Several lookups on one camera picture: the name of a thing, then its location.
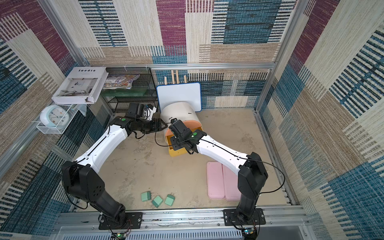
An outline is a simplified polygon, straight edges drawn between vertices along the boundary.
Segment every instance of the whiteboard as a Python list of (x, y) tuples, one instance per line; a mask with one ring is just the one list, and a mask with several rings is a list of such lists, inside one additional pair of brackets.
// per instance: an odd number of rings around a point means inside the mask
[(200, 83), (180, 83), (157, 86), (160, 110), (177, 102), (189, 103), (195, 112), (201, 111)]

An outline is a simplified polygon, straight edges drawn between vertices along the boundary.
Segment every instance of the magazine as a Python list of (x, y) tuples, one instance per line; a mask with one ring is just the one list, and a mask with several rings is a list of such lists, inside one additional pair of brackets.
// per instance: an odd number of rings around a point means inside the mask
[(133, 81), (138, 79), (140, 77), (140, 74), (136, 75), (127, 75), (127, 74), (116, 74), (116, 75), (109, 75), (107, 77), (107, 80), (105, 81), (105, 84), (103, 86), (103, 89), (131, 89)]

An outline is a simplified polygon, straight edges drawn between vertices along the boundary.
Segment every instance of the concrete floor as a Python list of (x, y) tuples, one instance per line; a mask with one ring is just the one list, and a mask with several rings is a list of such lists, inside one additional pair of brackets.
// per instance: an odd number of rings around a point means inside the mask
[[(197, 113), (203, 130), (212, 138), (240, 152), (255, 152), (263, 161), (271, 162), (264, 141), (250, 109), (215, 109)], [(166, 145), (164, 136), (156, 134), (157, 142)], [(154, 133), (137, 140), (129, 136), (112, 152), (99, 175), (107, 192), (127, 210), (155, 209), (151, 201), (142, 202), (141, 193), (151, 191), (152, 199), (167, 194), (175, 197), (172, 207), (162, 203), (159, 209), (193, 207), (229, 207), (238, 202), (210, 199), (207, 190), (207, 162), (201, 154), (171, 157), (167, 147), (158, 146)], [(268, 179), (263, 192), (280, 186), (275, 170), (266, 165)], [(281, 190), (262, 194), (258, 205), (286, 205)]]

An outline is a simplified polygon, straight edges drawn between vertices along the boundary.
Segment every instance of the pink tray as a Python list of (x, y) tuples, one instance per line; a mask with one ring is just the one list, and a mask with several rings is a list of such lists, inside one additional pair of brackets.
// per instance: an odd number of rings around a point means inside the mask
[(241, 192), (237, 188), (237, 175), (223, 165), (224, 193), (227, 201), (239, 201)]
[(207, 162), (208, 197), (210, 199), (223, 199), (224, 179), (223, 168), (219, 162)]

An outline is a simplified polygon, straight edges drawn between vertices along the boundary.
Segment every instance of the green foam block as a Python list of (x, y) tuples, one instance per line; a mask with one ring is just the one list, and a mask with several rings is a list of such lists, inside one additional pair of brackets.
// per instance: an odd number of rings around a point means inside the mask
[(149, 201), (151, 199), (151, 192), (148, 191), (148, 192), (143, 192), (141, 194), (141, 201), (142, 202), (145, 202), (145, 201)]
[(164, 203), (169, 205), (169, 206), (172, 206), (174, 201), (175, 201), (175, 197), (168, 194), (166, 201)]
[(163, 199), (160, 196), (157, 196), (152, 201), (152, 204), (155, 205), (155, 207), (159, 207), (162, 202), (163, 202)]

